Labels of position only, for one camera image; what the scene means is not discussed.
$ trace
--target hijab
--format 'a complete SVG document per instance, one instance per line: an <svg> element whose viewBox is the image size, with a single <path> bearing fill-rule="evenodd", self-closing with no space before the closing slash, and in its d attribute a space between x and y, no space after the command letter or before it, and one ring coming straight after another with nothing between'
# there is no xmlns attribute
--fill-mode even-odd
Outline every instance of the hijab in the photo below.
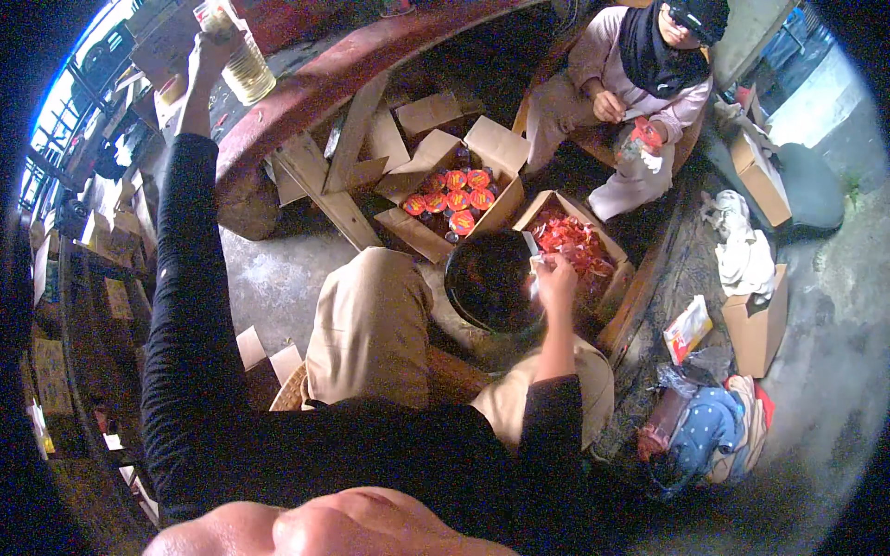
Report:
<svg viewBox="0 0 890 556"><path fill-rule="evenodd" d="M621 21L619 48L630 82L657 99L667 100L711 75L699 49L679 50L665 42L659 29L661 2L629 8Z"/></svg>

